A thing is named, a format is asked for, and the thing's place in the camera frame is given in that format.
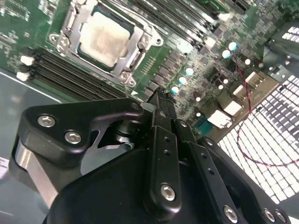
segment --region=red wire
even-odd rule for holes
[[[265,165],[265,166],[268,166],[268,167],[286,167],[290,164],[294,164],[296,162],[299,162],[299,159],[295,160],[295,161],[291,161],[289,163],[282,163],[282,164],[269,164],[269,163],[266,163],[266,162],[263,162],[263,161],[257,161],[257,160],[254,160],[250,155],[247,155],[241,148],[240,146],[240,143],[239,143],[239,140],[240,140],[240,133],[241,133],[241,130],[242,130],[242,126],[244,124],[244,122],[248,119],[249,115],[252,113],[252,108],[251,108],[251,100],[250,100],[250,93],[249,93],[249,88],[248,88],[248,83],[246,82],[246,79],[245,79],[245,76],[243,75],[242,73],[242,70],[240,68],[238,68],[238,72],[240,74],[240,76],[243,78],[244,80],[244,87],[245,87],[245,90],[246,90],[246,98],[247,98],[247,102],[248,102],[248,108],[249,108],[249,113],[248,113],[248,116],[246,117],[246,119],[240,124],[240,127],[237,131],[237,146],[239,148],[239,150],[241,151],[242,155],[253,161],[254,163],[257,163],[257,164],[262,164],[262,165]]]

